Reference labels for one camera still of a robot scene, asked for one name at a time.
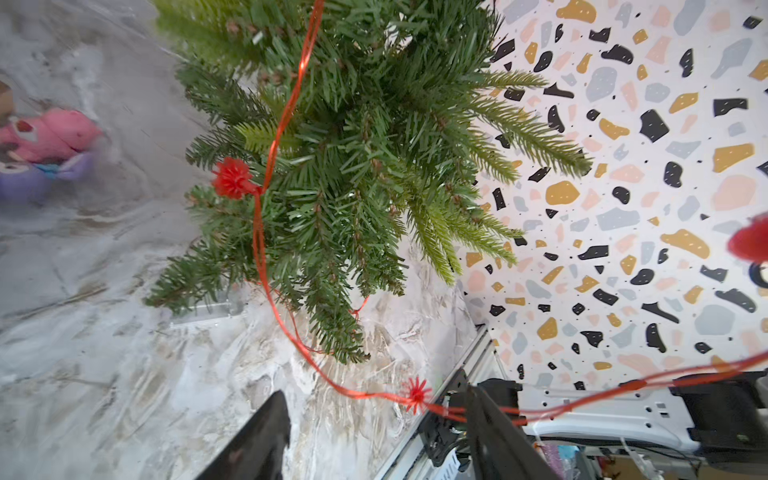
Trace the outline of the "small green christmas tree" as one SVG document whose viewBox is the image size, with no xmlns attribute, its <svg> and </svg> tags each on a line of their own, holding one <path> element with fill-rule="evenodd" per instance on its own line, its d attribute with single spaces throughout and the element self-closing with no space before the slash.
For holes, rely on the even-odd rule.
<svg viewBox="0 0 768 480">
<path fill-rule="evenodd" d="M 176 76 L 190 103 L 209 121 L 208 133 L 189 146 L 189 163 L 212 172 L 208 186 L 187 194 L 202 234 L 188 251 L 170 259 L 146 297 L 147 305 L 179 315 L 211 299 L 232 284 L 258 282 L 253 260 L 253 197 L 227 198 L 213 185 L 216 166 L 226 159 L 245 163 L 253 181 L 263 182 L 266 154 L 292 90 L 291 78 L 305 38 L 306 17 L 296 7 L 312 1 L 159 1 L 159 31 L 181 56 Z M 490 126 L 502 142 L 539 165 L 579 177 L 590 158 L 535 114 L 490 96 L 493 89 L 538 89 L 539 75 L 493 71 L 498 53 L 499 16 L 479 1 L 326 1 L 323 28 L 312 54 L 290 130 L 286 131 L 271 194 L 278 215 L 308 219 L 300 207 L 315 203 L 296 195 L 320 187 L 342 221 L 357 217 L 364 227 L 386 228 L 397 219 L 405 233 L 394 243 L 402 260 L 402 287 L 386 283 L 364 293 L 374 273 L 351 268 L 351 295 L 381 291 L 401 295 L 406 289 L 404 239 L 416 238 L 410 214 L 421 196 L 429 221 L 440 217 L 459 227 L 457 245 L 512 261 L 511 241 L 518 231 L 505 226 L 479 203 L 476 178 L 487 173 L 511 184 L 518 173 L 499 147 L 484 134 Z M 270 280 L 281 299 L 308 314 L 310 330 L 322 352 L 318 293 Z M 302 293 L 312 300 L 302 299 Z"/>
</svg>

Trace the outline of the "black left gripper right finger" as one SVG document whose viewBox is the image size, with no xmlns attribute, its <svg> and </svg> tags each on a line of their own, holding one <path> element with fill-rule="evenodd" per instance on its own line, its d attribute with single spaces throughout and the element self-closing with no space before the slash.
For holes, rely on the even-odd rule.
<svg viewBox="0 0 768 480">
<path fill-rule="evenodd" d="M 523 432 L 479 387 L 466 391 L 467 437 L 476 479 L 557 480 Z"/>
</svg>

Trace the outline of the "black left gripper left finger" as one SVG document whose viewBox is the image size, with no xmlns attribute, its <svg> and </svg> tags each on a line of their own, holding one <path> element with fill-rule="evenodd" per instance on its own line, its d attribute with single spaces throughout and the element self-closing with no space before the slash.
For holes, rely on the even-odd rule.
<svg viewBox="0 0 768 480">
<path fill-rule="evenodd" d="M 197 480 L 282 479 L 291 422 L 284 393 L 274 392 Z"/>
</svg>

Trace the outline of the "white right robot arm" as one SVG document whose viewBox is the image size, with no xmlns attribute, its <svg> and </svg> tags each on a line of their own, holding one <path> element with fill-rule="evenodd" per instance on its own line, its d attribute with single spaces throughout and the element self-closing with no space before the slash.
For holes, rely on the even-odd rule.
<svg viewBox="0 0 768 480">
<path fill-rule="evenodd" d="M 767 476 L 767 374 L 741 373 L 717 383 L 684 378 L 577 406 L 580 390 L 525 386 L 517 394 L 537 439 L 574 444 L 590 459 L 627 457 L 642 474 L 698 479 L 706 469 L 728 478 Z"/>
</svg>

